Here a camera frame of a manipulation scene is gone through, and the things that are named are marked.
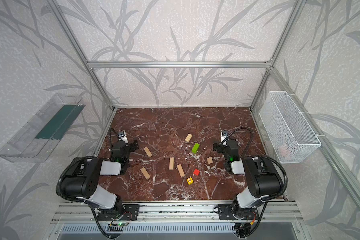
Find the wood block slanted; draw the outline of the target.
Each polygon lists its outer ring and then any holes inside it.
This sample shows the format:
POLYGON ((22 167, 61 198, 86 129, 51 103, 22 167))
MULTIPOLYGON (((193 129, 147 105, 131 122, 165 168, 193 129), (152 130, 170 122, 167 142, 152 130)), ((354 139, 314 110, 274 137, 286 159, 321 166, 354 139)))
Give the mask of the wood block slanted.
POLYGON ((185 177, 185 172, 183 170, 182 165, 181 164, 177 165, 177 169, 178 169, 178 172, 179 172, 181 178, 184 178, 185 177))

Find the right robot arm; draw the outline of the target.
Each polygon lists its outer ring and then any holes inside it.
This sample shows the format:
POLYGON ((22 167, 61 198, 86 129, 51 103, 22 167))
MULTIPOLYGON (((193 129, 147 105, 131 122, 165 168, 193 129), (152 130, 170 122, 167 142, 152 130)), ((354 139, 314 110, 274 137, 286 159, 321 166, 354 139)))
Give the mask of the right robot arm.
POLYGON ((240 157, 239 145, 235 140, 214 143, 213 150, 225 157, 227 172, 244 175, 247 184, 231 204, 218 205, 220 220, 257 219, 258 207, 266 200, 278 198, 284 193, 286 174, 283 174, 283 178, 280 177, 273 159, 268 156, 240 157))

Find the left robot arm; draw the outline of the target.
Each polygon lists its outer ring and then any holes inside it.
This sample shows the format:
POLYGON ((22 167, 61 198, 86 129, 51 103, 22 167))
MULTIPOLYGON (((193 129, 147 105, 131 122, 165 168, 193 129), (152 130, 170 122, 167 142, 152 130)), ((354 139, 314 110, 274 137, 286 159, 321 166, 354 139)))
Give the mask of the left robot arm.
POLYGON ((56 193, 64 200, 87 204, 92 210, 118 218, 126 210, 121 197, 99 185, 101 176, 124 175, 129 167, 130 153, 139 149, 137 140, 131 144, 119 140, 111 147, 111 157, 87 156, 74 158, 59 177, 56 193))

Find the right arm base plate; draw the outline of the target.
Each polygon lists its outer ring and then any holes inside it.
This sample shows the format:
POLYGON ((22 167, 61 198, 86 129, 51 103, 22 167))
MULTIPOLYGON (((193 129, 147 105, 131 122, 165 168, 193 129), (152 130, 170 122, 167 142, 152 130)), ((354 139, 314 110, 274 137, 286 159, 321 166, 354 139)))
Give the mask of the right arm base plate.
POLYGON ((254 222, 259 218, 257 208, 240 208, 238 205, 231 204, 218 204, 213 209, 215 214, 218 214, 219 220, 244 220, 254 222))

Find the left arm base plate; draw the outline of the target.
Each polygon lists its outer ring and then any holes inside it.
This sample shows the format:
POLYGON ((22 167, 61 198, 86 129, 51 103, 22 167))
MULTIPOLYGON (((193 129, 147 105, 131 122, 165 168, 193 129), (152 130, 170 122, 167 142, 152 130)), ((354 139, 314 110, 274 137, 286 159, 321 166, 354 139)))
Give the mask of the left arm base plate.
POLYGON ((139 214, 140 205, 127 204, 122 207, 114 209, 103 210, 100 209, 97 215, 99 221, 121 220, 121 221, 136 221, 139 214))

